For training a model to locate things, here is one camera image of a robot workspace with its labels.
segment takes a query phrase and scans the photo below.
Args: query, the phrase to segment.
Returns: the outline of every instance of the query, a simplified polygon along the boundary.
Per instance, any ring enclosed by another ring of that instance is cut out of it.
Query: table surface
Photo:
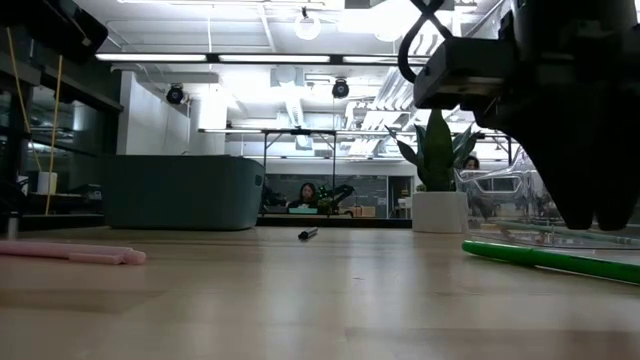
[[[145,266],[0,257],[2,360],[638,359],[640,287],[465,254],[410,230],[106,228]]]

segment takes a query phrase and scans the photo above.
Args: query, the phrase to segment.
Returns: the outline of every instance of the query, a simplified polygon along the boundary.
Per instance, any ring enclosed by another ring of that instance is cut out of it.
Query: black cable
[[[418,35],[418,32],[422,28],[422,25],[429,20],[425,15],[421,15],[418,21],[409,29],[407,35],[404,36],[402,42],[400,43],[400,49],[398,49],[398,70],[400,70],[400,74],[410,83],[416,82],[416,73],[411,70],[411,66],[409,66],[409,49],[411,48],[411,43],[413,39]]]
[[[422,12],[422,15],[420,15],[416,23],[409,29],[402,39],[402,43],[400,43],[400,49],[398,50],[398,69],[402,77],[413,84],[416,81],[416,74],[409,66],[409,48],[424,23],[430,20],[445,40],[453,37],[453,34],[451,34],[451,31],[442,25],[436,17],[436,11],[440,9],[444,0],[432,0],[429,5],[425,5],[421,0],[411,0],[411,3]]]

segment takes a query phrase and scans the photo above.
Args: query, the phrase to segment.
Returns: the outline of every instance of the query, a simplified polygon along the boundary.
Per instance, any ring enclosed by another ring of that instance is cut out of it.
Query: wall
[[[180,155],[189,151],[191,120],[123,72],[118,123],[118,154]]]

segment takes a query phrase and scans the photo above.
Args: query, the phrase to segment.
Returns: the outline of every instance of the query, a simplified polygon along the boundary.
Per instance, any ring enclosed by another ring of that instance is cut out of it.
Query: ceiling duct
[[[304,111],[300,101],[300,89],[304,87],[302,69],[292,65],[280,65],[271,70],[271,86],[284,89],[284,104],[289,115],[291,127],[304,128]],[[296,150],[312,150],[313,139],[308,136],[296,136]]]

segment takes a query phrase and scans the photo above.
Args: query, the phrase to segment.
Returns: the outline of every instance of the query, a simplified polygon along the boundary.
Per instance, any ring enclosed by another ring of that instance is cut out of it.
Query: dark hair
[[[463,169],[464,169],[464,168],[466,168],[466,167],[467,167],[467,164],[468,164],[470,161],[475,162],[475,163],[476,163],[476,167],[477,167],[478,169],[480,169],[480,161],[478,160],[478,158],[477,158],[477,157],[475,157],[475,156],[473,156],[473,155],[469,155],[469,156],[467,156],[467,158],[466,158],[466,159],[465,159],[465,161],[464,161],[464,164],[463,164],[462,168],[463,168]]]
[[[299,199],[300,201],[302,201],[302,191],[304,190],[305,187],[309,187],[311,189],[311,192],[313,192],[313,195],[311,195],[312,199],[315,200],[316,198],[316,186],[313,185],[312,183],[304,183],[302,184],[302,186],[300,187],[300,195],[299,195]]]

